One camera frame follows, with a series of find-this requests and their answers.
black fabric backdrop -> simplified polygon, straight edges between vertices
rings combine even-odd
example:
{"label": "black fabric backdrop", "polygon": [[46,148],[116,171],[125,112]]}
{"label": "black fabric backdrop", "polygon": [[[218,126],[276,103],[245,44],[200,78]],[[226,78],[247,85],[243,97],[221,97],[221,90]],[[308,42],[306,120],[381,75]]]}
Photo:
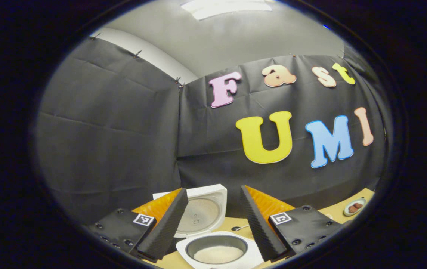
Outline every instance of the black fabric backdrop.
{"label": "black fabric backdrop", "polygon": [[[384,89],[371,67],[350,47],[344,59],[280,56],[245,63],[187,84],[180,91],[167,74],[107,41],[86,40],[59,66],[49,83],[37,121],[41,169],[59,203],[77,221],[92,223],[117,207],[135,208],[152,193],[179,187],[222,184],[228,189],[227,216],[244,217],[239,186],[249,185],[293,206],[330,206],[381,176],[386,147]],[[356,85],[331,67],[347,68]],[[271,88],[261,70],[280,64],[297,76]],[[336,80],[324,87],[311,71],[326,68]],[[213,78],[238,71],[234,101],[212,109]],[[374,142],[362,145],[354,110],[364,107]],[[292,113],[293,148],[284,160],[248,160],[237,120],[261,116],[263,144],[278,147],[270,114]],[[314,160],[311,134],[304,126],[320,120],[332,132],[337,116],[348,117],[353,156],[324,167]]]}

small plate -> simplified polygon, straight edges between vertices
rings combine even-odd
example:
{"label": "small plate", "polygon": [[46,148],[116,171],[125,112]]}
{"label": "small plate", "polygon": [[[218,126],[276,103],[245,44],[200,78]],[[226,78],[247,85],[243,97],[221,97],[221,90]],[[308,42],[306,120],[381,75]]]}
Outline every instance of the small plate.
{"label": "small plate", "polygon": [[[350,206],[354,205],[355,203],[360,203],[363,206],[358,209],[355,213],[350,213],[349,208]],[[354,214],[358,213],[359,211],[361,211],[364,208],[364,205],[366,204],[366,199],[364,198],[360,198],[360,199],[356,199],[354,201],[352,201],[351,203],[349,203],[343,210],[343,214],[345,214],[345,216],[353,216]]]}

pink letter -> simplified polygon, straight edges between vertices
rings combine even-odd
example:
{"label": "pink letter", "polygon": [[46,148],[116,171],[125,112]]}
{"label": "pink letter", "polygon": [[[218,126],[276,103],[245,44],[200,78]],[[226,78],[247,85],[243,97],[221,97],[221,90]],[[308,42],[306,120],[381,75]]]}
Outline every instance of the pink letter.
{"label": "pink letter", "polygon": [[242,75],[238,72],[233,72],[228,75],[222,75],[219,78],[214,78],[210,80],[210,83],[213,87],[213,102],[212,108],[217,108],[220,106],[228,105],[233,102],[233,97],[228,96],[227,90],[231,93],[237,92],[237,83],[235,80],[239,80],[242,78]]}

wooden table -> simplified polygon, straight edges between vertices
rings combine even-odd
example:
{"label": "wooden table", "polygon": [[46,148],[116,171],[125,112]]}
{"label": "wooden table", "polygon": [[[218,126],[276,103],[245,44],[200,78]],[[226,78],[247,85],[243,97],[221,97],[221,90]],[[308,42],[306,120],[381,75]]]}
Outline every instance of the wooden table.
{"label": "wooden table", "polygon": [[[345,206],[348,205],[349,203],[351,203],[352,201],[354,201],[358,198],[361,198],[361,197],[366,199],[366,202],[369,202],[369,200],[372,198],[373,194],[374,194],[373,191],[365,188],[362,191],[360,191],[359,193],[353,195],[352,197],[350,197],[344,201],[341,201],[337,204],[334,204],[332,206],[328,206],[328,207],[323,208],[323,209],[319,209],[318,211],[325,214],[326,216],[328,216],[332,220],[343,224],[346,221],[352,220],[353,218],[355,218],[357,216],[357,214],[355,214],[353,216],[345,216],[343,214],[343,210],[344,210]],[[250,227],[243,228],[237,232],[232,231],[232,227],[235,227],[235,226],[242,227],[245,225],[248,225],[247,219],[226,217],[223,224],[220,227],[218,227],[217,229],[213,230],[213,232],[228,231],[228,232],[236,233],[242,237],[253,240],[253,234],[251,233]],[[258,265],[254,269],[266,268],[266,267],[270,266],[271,264],[276,264],[276,263],[279,263],[283,260],[284,259],[281,259],[281,260],[273,262],[273,263],[272,262],[263,262],[262,264]],[[194,269],[190,264],[188,264],[188,262],[186,262],[182,258],[182,256],[177,251],[170,253],[168,255],[165,255],[164,258],[162,260],[157,261],[157,263],[152,263],[149,261],[144,261],[144,262],[148,262],[150,264],[154,264],[158,267],[165,268],[165,269]]]}

letter m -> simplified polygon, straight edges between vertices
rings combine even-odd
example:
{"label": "letter m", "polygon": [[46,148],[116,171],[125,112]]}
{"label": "letter m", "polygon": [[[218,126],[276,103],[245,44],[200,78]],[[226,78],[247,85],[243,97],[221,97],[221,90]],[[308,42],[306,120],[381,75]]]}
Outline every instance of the letter m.
{"label": "letter m", "polygon": [[312,168],[323,167],[328,163],[324,151],[332,162],[336,160],[337,155],[340,160],[353,155],[350,132],[348,131],[348,117],[338,116],[334,119],[333,135],[322,121],[312,121],[306,124],[305,128],[313,137],[315,160],[311,162]]}

